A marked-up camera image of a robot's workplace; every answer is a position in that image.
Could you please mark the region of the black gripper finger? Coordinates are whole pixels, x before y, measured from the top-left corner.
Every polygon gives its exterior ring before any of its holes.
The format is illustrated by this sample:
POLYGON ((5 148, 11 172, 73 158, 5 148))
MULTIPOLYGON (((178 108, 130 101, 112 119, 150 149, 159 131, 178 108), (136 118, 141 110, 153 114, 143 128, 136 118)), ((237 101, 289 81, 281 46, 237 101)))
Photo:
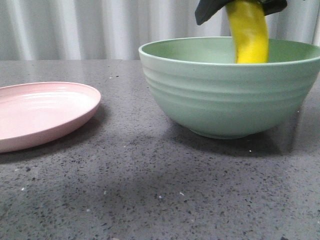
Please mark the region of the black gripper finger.
POLYGON ((258 0, 265 16, 283 11, 287 6, 287 0, 258 0))
POLYGON ((195 20, 198 26, 207 22, 214 14, 216 14, 225 5, 232 0, 200 0, 195 9, 195 20))

